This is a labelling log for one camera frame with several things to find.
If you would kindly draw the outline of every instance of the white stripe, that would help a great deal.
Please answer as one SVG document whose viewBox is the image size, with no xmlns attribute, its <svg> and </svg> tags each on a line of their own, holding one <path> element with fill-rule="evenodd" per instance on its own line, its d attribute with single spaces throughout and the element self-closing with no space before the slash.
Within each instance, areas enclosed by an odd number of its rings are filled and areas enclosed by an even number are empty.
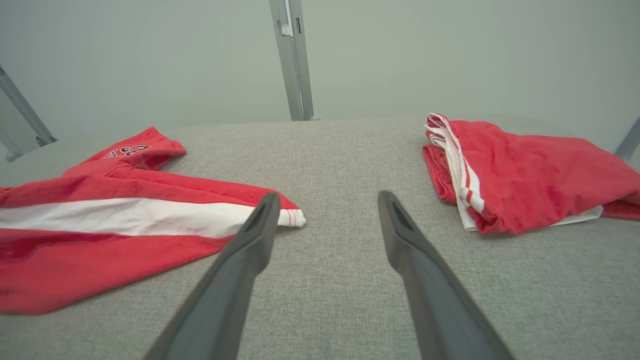
<svg viewBox="0 0 640 360">
<path fill-rule="evenodd" d="M 140 197 L 81 200 L 0 209 L 0 228 L 128 236 L 236 234 L 255 208 L 226 202 L 194 204 Z M 301 227 L 302 211 L 280 210 L 278 225 Z"/>
</svg>

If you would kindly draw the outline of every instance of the printed number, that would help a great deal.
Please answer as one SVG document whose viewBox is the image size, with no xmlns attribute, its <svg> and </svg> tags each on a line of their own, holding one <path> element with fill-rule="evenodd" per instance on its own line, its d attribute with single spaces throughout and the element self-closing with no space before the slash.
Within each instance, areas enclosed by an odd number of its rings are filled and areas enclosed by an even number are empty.
<svg viewBox="0 0 640 360">
<path fill-rule="evenodd" d="M 145 149 L 150 148 L 151 146 L 147 146 L 147 145 L 136 145 L 136 146 L 130 146 L 130 147 L 123 147 L 120 149 L 120 152 L 122 154 L 124 154 L 124 156 L 129 156 L 135 152 L 138 151 L 142 151 Z M 104 157 L 104 159 L 106 158 L 116 158 L 118 156 L 122 156 L 122 155 L 118 155 L 118 149 L 113 149 L 109 154 L 107 154 L 107 156 Z"/>
</svg>

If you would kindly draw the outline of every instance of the red clothing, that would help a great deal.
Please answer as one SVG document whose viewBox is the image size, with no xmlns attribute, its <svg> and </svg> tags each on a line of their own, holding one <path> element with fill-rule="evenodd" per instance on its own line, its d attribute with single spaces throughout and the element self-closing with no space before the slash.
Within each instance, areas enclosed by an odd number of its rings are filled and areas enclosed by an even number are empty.
<svg viewBox="0 0 640 360">
<path fill-rule="evenodd" d="M 433 184 L 458 204 L 468 230 L 520 234 L 600 212 L 640 220 L 640 174 L 587 140 L 514 135 L 434 113 L 426 126 L 433 145 L 422 153 Z"/>
<path fill-rule="evenodd" d="M 272 190 L 155 171 L 185 153 L 150 128 L 59 178 L 0 188 L 0 311 L 47 313 L 220 251 Z M 278 225 L 304 225 L 280 200 Z"/>
</svg>

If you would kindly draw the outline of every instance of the folded red shorts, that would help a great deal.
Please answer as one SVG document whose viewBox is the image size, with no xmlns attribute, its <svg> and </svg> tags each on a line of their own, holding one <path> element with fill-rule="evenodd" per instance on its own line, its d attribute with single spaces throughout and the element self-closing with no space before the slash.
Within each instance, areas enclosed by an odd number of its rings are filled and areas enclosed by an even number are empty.
<svg viewBox="0 0 640 360">
<path fill-rule="evenodd" d="M 640 174 L 587 140 L 505 133 L 429 114 L 422 148 L 465 230 L 520 234 L 592 218 L 640 220 Z"/>
</svg>

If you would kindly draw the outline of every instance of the textured gray cloth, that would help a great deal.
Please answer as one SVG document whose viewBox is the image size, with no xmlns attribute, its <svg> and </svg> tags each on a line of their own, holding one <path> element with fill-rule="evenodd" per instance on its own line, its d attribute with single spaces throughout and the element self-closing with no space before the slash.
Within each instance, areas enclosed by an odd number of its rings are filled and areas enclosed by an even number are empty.
<svg viewBox="0 0 640 360">
<path fill-rule="evenodd" d="M 539 120 L 491 119 L 515 133 L 566 135 Z M 239 358 L 420 357 L 402 280 L 383 247 L 380 190 L 399 197 L 517 358 L 636 358 L 640 223 L 601 218 L 520 236 L 466 233 L 456 208 L 433 188 L 422 124 L 160 129 L 188 151 L 165 171 L 273 188 L 307 218 L 302 229 L 278 231 L 255 283 Z M 12 163 L 0 184 L 59 176 L 124 137 L 48 145 Z M 0 315 L 2 358 L 141 358 L 213 260 L 47 315 Z"/>
</svg>

